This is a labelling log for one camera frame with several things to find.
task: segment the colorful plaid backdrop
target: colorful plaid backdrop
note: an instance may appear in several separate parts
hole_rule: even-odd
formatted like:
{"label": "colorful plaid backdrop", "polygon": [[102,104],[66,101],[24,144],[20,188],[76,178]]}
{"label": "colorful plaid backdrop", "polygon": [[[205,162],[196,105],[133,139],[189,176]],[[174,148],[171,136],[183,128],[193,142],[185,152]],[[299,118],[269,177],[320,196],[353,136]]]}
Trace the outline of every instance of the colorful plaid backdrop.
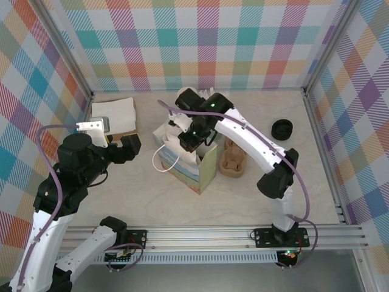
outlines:
{"label": "colorful plaid backdrop", "polygon": [[45,3],[91,87],[119,91],[299,88],[342,0]]}
{"label": "colorful plaid backdrop", "polygon": [[[74,124],[86,104],[27,0],[0,0],[0,285],[22,256],[36,188],[48,174],[35,133],[42,125]],[[52,161],[68,134],[43,135]]]}
{"label": "colorful plaid backdrop", "polygon": [[312,102],[351,221],[389,287],[389,0],[365,0]]}

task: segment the purple cable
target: purple cable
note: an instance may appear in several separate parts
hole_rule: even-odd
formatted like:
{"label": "purple cable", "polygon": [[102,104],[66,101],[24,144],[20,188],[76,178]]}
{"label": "purple cable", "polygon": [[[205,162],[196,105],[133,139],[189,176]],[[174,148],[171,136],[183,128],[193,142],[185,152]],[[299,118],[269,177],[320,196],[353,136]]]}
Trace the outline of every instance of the purple cable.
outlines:
{"label": "purple cable", "polygon": [[57,174],[55,173],[55,170],[51,166],[51,163],[49,159],[47,158],[46,154],[44,154],[43,148],[42,148],[42,143],[41,143],[41,133],[47,129],[51,128],[78,128],[77,125],[48,125],[40,128],[38,131],[36,131],[35,134],[35,143],[36,146],[38,147],[38,151],[40,155],[42,156],[44,163],[46,163],[47,168],[49,169],[51,176],[53,177],[53,180],[55,182],[55,186],[57,187],[57,192],[58,192],[58,202],[57,205],[55,206],[55,209],[53,211],[53,214],[50,216],[46,224],[42,227],[42,230],[39,231],[39,233],[34,237],[34,243],[32,243],[29,247],[29,249],[26,252],[26,256],[24,258],[22,267],[20,269],[20,276],[19,276],[19,281],[18,281],[18,287],[17,290],[20,291],[23,288],[23,280],[24,280],[24,275],[26,273],[27,269],[27,264],[29,263],[31,253],[35,247],[35,244],[39,242],[41,236],[44,234],[44,232],[47,230],[51,222],[53,222],[55,216],[57,216],[58,211],[60,210],[60,207],[62,205],[62,199],[63,199],[63,194],[62,194],[62,187],[60,180],[57,177]]}
{"label": "purple cable", "polygon": [[160,99],[158,100],[158,103],[159,103],[159,105],[166,108],[170,113],[176,112],[176,113],[182,113],[182,114],[191,114],[191,115],[195,115],[195,116],[218,116],[218,117],[226,118],[228,120],[232,120],[233,122],[237,123],[241,127],[245,127],[245,129],[247,129],[255,137],[257,137],[259,140],[261,140],[261,142],[263,142],[267,147],[269,147],[270,150],[272,150],[279,158],[281,158],[286,163],[287,166],[289,166],[291,168],[291,170],[296,174],[296,177],[301,184],[301,188],[303,189],[305,201],[306,201],[305,215],[303,218],[298,218],[294,215],[289,215],[289,218],[293,219],[294,221],[296,221],[298,223],[304,222],[308,218],[311,207],[310,207],[310,203],[309,203],[308,190],[306,189],[306,186],[303,182],[303,178],[301,177],[301,175],[299,174],[297,169],[284,156],[279,154],[279,152],[270,143],[268,143],[267,140],[263,139],[263,137],[261,135],[259,135],[253,128],[246,126],[246,124],[244,122],[242,122],[234,117],[230,117],[226,114],[214,113],[214,112],[202,112],[202,111],[184,111],[184,110],[179,109],[179,108],[173,108],[172,106],[168,106],[165,102],[161,101]]}
{"label": "purple cable", "polygon": [[122,269],[114,269],[113,267],[111,267],[111,262],[112,262],[113,260],[110,260],[110,261],[108,262],[108,268],[110,269],[110,271],[117,271],[118,273],[119,273],[119,272],[126,271],[126,270],[132,268],[134,265],[136,265],[136,264],[141,260],[141,258],[142,258],[142,256],[143,256],[144,248],[143,248],[142,245],[138,245],[137,243],[125,243],[124,245],[115,245],[115,246],[112,246],[112,247],[110,247],[110,248],[107,248],[106,251],[109,251],[109,250],[114,249],[114,248],[124,248],[124,247],[126,247],[126,246],[135,246],[136,248],[140,248],[140,256],[136,259],[135,262],[133,262],[132,264],[126,265],[126,266],[125,266],[124,268],[122,268]]}

